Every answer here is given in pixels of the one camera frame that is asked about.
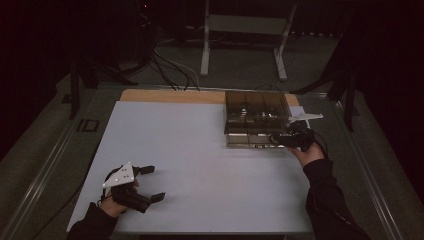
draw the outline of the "metal frame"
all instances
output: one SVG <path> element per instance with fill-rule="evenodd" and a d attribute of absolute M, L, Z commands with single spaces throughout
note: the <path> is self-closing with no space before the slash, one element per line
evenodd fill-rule
<path fill-rule="evenodd" d="M 201 76 L 207 76 L 209 72 L 209 32 L 226 31 L 281 35 L 281 44 L 279 47 L 274 49 L 274 57 L 275 63 L 277 65 L 279 79 L 281 81 L 287 80 L 287 73 L 282 55 L 287 42 L 288 35 L 290 33 L 290 28 L 293 22 L 294 14 L 296 12 L 297 4 L 292 4 L 290 14 L 287 19 L 214 15 L 210 14 L 209 12 L 209 0 L 206 0 L 205 5 L 205 33 L 202 63 L 200 68 Z"/>

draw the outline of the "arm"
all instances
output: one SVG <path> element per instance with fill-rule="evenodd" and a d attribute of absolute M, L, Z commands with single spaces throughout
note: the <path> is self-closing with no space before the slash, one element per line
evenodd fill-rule
<path fill-rule="evenodd" d="M 108 239 L 115 229 L 118 217 L 108 215 L 96 204 L 90 203 L 83 220 L 76 222 L 69 231 L 67 240 Z"/>
<path fill-rule="evenodd" d="M 316 239 L 369 239 L 347 208 L 343 192 L 332 175 L 333 162 L 324 159 L 321 148 L 313 143 L 307 152 L 288 150 L 299 159 L 310 183 L 306 210 Z"/>
<path fill-rule="evenodd" d="M 90 203 L 84 219 L 72 226 L 67 240 L 108 239 L 115 229 L 119 215 L 127 209 L 114 202 L 109 192 L 99 207 Z"/>

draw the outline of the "dark background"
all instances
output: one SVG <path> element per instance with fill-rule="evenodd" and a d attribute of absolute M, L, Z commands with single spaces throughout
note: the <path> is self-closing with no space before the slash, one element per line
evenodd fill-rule
<path fill-rule="evenodd" d="M 119 26 L 128 25 L 129 16 L 125 12 L 131 14 L 128 8 L 134 6 L 134 2 L 120 2 L 122 9 L 116 9 L 116 1 L 103 1 L 101 6 L 106 10 L 116 9 L 116 16 L 111 11 L 106 20 L 110 17 L 121 19 L 117 21 L 116 29 L 125 32 L 126 28 Z M 275 0 L 263 0 L 259 5 L 257 2 L 217 0 L 211 8 L 220 13 L 237 11 L 242 15 L 275 16 L 279 14 L 277 10 L 262 10 L 261 6 L 284 4 Z M 199 28 L 203 24 L 203 1 L 158 0 L 147 3 L 147 13 L 153 24 L 161 26 L 175 38 L 186 38 L 185 26 Z M 105 16 L 99 12 L 98 2 L 14 0 L 0 4 L 2 159 L 56 94 L 55 84 L 69 73 L 67 41 L 73 39 L 78 43 L 78 49 L 95 58 L 100 59 L 102 53 L 101 59 L 113 60 L 117 52 L 113 42 L 119 40 L 119 34 L 106 31 Z M 355 64 L 360 69 L 357 90 L 364 93 L 369 108 L 424 202 L 424 178 L 421 177 L 424 169 L 421 161 L 424 113 L 418 86 L 424 76 L 421 63 L 423 16 L 424 4 L 419 0 L 359 4 L 302 1 L 292 30 L 298 36 L 301 33 L 322 33 L 341 37 L 323 77 L 346 65 Z M 69 34 L 75 33 L 73 31 L 82 31 L 86 35 L 71 38 Z"/>

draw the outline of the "clear plastic box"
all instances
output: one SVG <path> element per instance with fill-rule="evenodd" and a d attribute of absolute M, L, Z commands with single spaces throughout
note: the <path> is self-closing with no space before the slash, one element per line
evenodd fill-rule
<path fill-rule="evenodd" d="M 290 109 L 284 93 L 227 91 L 225 131 L 228 147 L 276 147 L 273 133 L 286 133 Z"/>

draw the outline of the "white tabletop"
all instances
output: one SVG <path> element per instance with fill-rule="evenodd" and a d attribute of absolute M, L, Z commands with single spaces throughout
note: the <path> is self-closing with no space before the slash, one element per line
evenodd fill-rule
<path fill-rule="evenodd" d="M 137 176 L 140 194 L 166 196 L 144 214 L 129 210 L 115 231 L 312 232 L 305 210 L 309 184 L 298 161 L 281 148 L 227 148 L 223 111 L 222 104 L 117 102 L 68 230 L 99 200 L 106 175 L 131 162 L 156 167 Z"/>

